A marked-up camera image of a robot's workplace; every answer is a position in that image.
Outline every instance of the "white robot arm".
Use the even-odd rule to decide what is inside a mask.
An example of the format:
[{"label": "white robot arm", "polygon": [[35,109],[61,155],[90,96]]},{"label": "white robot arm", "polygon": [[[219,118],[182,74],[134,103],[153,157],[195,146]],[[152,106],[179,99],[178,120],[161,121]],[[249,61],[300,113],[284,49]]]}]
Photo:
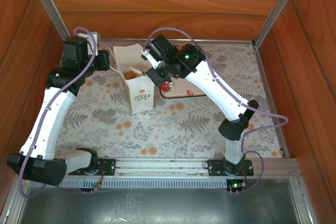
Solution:
[{"label": "white robot arm", "polygon": [[[186,44],[181,50],[171,45],[162,35],[154,38],[142,51],[142,58],[149,60],[153,68],[147,74],[155,85],[171,81],[170,77],[185,78],[199,87],[225,115],[225,121],[219,127],[226,143],[225,162],[227,174],[240,172],[241,161],[245,158],[241,139],[248,126],[253,111],[238,104],[213,79],[205,56],[193,45]],[[221,82],[241,103],[258,107],[255,100],[248,101],[236,93],[217,73],[216,79]]]},{"label": "white robot arm", "polygon": [[[93,33],[92,35],[95,41],[98,42],[98,34]],[[54,159],[55,146],[65,115],[77,96],[79,88],[85,83],[85,78],[95,71],[110,70],[108,52],[106,50],[98,50],[86,72],[68,89],[57,96],[52,105],[47,108],[47,104],[54,95],[82,72],[89,63],[93,53],[92,43],[92,39],[86,34],[77,34],[77,36],[68,37],[64,41],[64,55],[62,56],[61,64],[48,75],[44,100],[34,127],[26,143],[21,147],[20,153],[10,154],[7,159],[7,164],[19,174],[24,158],[28,155],[29,150],[33,148],[25,166],[24,179],[57,186],[66,174],[75,170],[81,168],[85,168],[87,172],[97,170],[98,155],[96,151],[80,148]],[[34,147],[32,146],[33,139],[37,134],[41,116],[46,109],[49,111],[45,115]]]}]

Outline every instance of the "floral tablecloth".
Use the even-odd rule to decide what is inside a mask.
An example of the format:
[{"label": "floral tablecloth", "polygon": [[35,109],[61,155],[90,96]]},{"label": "floral tablecloth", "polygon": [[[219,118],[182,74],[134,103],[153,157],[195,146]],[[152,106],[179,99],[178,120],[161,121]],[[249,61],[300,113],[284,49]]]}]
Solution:
[{"label": "floral tablecloth", "polygon": [[[100,49],[131,44],[103,41]],[[214,69],[234,90],[269,111],[252,45],[201,45]],[[96,72],[86,79],[65,117],[56,154],[87,147],[109,157],[222,158],[225,141],[217,128],[223,119],[208,97],[165,99],[158,88],[154,109],[132,114],[119,74]],[[255,114],[249,129],[269,124],[271,118]],[[281,157],[273,129],[251,134],[244,147],[262,157]]]}]

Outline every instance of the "white paper bag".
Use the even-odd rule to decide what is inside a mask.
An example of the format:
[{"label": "white paper bag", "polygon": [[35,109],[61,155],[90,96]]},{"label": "white paper bag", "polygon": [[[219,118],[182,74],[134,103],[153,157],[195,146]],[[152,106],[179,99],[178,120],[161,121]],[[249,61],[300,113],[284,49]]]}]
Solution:
[{"label": "white paper bag", "polygon": [[142,46],[139,44],[128,47],[113,47],[117,70],[121,77],[129,97],[132,113],[139,113],[153,109],[154,83],[147,76],[140,76],[126,80],[124,74],[131,71],[130,67],[141,72],[147,72],[152,68],[149,61],[141,58]]}]

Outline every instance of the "metal frame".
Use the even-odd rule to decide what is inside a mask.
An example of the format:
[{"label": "metal frame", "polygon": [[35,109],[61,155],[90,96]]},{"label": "metal frame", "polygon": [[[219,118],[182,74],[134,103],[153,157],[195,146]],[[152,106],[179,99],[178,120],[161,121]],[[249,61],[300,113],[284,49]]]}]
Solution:
[{"label": "metal frame", "polygon": [[[103,41],[108,42],[146,42],[147,39],[113,39],[113,38],[104,38]],[[189,42],[189,39],[169,39],[172,43],[181,43],[181,42]],[[253,45],[251,40],[229,40],[229,39],[195,39],[196,42],[199,44],[246,44],[246,45]]]},{"label": "metal frame", "polygon": [[289,179],[289,184],[293,193],[293,199],[300,223],[317,223],[315,215],[311,209],[310,202],[307,198],[306,189],[302,179],[292,177]]},{"label": "metal frame", "polygon": [[[258,65],[258,68],[259,68],[261,80],[263,82],[263,86],[264,86],[269,110],[270,110],[271,113],[277,114],[277,110],[276,110],[275,105],[274,105],[272,93],[271,93],[271,90],[270,90],[269,85],[268,85],[264,65],[262,63],[263,61],[261,60],[261,56],[260,56],[260,52],[259,52],[258,47],[255,47],[255,51],[256,51],[256,61],[257,61],[257,65]],[[278,118],[272,117],[272,120],[273,120],[273,124],[279,124],[280,123]],[[282,133],[281,127],[275,128],[275,132],[277,134],[278,142],[279,142],[280,148],[282,149],[284,157],[289,157],[289,152],[288,152],[288,149],[287,149],[286,141],[285,141],[285,138],[284,138],[284,134]]]},{"label": "metal frame", "polygon": [[[18,191],[18,177],[13,180],[12,187],[7,196],[5,206],[0,216],[0,224],[3,223],[17,223],[20,212],[22,210],[25,199],[21,197]],[[24,192],[27,193],[29,182],[23,181]]]},{"label": "metal frame", "polygon": [[262,25],[257,38],[255,40],[255,45],[259,48],[261,44],[263,43],[266,35],[270,31],[271,27],[273,26],[275,20],[277,17],[280,15],[283,7],[287,3],[288,0],[277,0],[275,3],[274,7],[272,8],[271,12],[267,16],[264,24]]},{"label": "metal frame", "polygon": [[61,35],[62,39],[65,40],[67,37],[70,36],[70,33],[63,22],[63,19],[56,8],[56,5],[53,0],[41,0],[44,8],[46,9],[50,19],[54,23],[56,29],[58,30],[59,34]]},{"label": "metal frame", "polygon": [[[257,178],[261,172],[261,161],[253,162]],[[116,158],[115,176],[104,178],[102,188],[226,188],[226,179],[232,177],[209,177],[204,166],[204,158]],[[301,171],[295,158],[264,158],[263,178],[286,178],[290,181],[293,199],[297,205],[298,219],[301,223],[315,223],[312,211],[307,204],[306,193],[302,187]],[[99,176],[66,176],[61,183],[64,188],[90,188]],[[0,224],[16,223],[25,203],[17,190],[16,177],[9,192],[0,217]],[[40,187],[40,183],[25,182],[28,188]]]}]

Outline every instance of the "metal base plate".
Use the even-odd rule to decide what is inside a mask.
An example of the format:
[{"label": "metal base plate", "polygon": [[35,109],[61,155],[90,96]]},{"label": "metal base plate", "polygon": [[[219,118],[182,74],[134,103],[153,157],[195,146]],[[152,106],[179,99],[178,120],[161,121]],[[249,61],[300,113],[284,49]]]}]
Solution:
[{"label": "metal base plate", "polygon": [[[113,176],[114,172],[116,170],[116,160],[115,159],[109,159],[109,158],[100,158],[98,159],[99,165],[103,167],[105,171],[105,176]],[[69,175],[77,175],[77,176],[86,176],[86,175],[94,175],[94,176],[101,176],[101,169],[97,169],[96,171],[92,173],[86,173],[83,169],[76,170],[72,173],[69,173]]]},{"label": "metal base plate", "polygon": [[225,172],[225,165],[223,159],[210,159],[208,160],[208,173],[210,177],[218,177],[218,176],[253,176],[253,167],[252,161],[245,159],[241,163],[241,171],[237,174],[227,174]]}]

